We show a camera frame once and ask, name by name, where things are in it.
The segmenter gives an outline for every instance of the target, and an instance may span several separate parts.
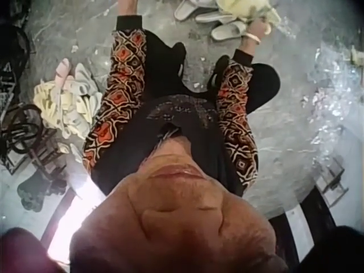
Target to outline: mouth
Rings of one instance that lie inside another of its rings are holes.
[[[183,164],[183,165],[169,165],[157,169],[153,172],[150,178],[173,178],[173,177],[185,177],[191,179],[203,179],[204,176],[194,166]]]

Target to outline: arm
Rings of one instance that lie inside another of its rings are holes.
[[[120,16],[113,32],[115,40],[111,49],[107,89],[96,115],[96,123],[83,148],[82,161],[88,172],[141,105],[146,35],[142,29],[142,17],[136,15],[137,3],[137,0],[119,0]]]
[[[219,126],[225,138],[225,147],[236,167],[244,191],[258,175],[258,152],[250,130],[247,114],[247,91],[253,69],[251,62],[257,42],[242,38],[239,49],[224,71],[218,92]]]

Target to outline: concrete floor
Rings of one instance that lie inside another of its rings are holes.
[[[57,64],[65,57],[74,65],[85,64],[99,87],[105,88],[116,2],[32,1],[27,33],[36,53],[31,56],[30,69],[23,78],[22,90],[28,90],[24,99],[32,98],[32,89],[41,78],[53,79]],[[223,54],[232,55],[239,40],[215,43],[209,37],[214,24],[196,24],[193,18],[175,22],[173,12],[179,2],[139,0],[139,13],[144,17],[144,28],[155,32],[167,44],[185,43],[188,51],[185,83],[192,90],[195,83],[200,83],[195,91],[201,92],[214,63]],[[358,28],[363,25],[354,6],[345,0],[280,0],[277,10],[282,18],[286,16],[292,22],[289,26],[295,30],[296,38],[274,30],[259,46],[255,57],[255,62],[270,64],[278,71],[282,87],[276,98],[249,116],[259,148],[259,179],[245,195],[267,217],[292,209],[309,193],[314,185],[313,160],[322,158],[327,150],[324,138],[316,145],[311,144],[322,125],[313,116],[311,101],[316,88],[307,77],[315,65],[316,51],[322,43],[358,47]],[[71,53],[73,46],[78,46],[75,53]],[[340,97],[333,92],[333,97]],[[309,100],[306,107],[302,107],[303,97]],[[347,100],[343,101],[343,107],[346,104]],[[333,124],[338,125],[342,117],[343,114],[332,119]],[[81,165],[73,164],[69,171],[72,180],[86,180]]]

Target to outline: woman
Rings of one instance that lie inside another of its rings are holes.
[[[241,199],[257,177],[247,114],[279,78],[251,65],[267,27],[249,25],[209,90],[182,83],[185,49],[142,28],[137,0],[119,0],[107,91],[84,166],[107,199],[71,245],[75,272],[281,272],[268,221]]]

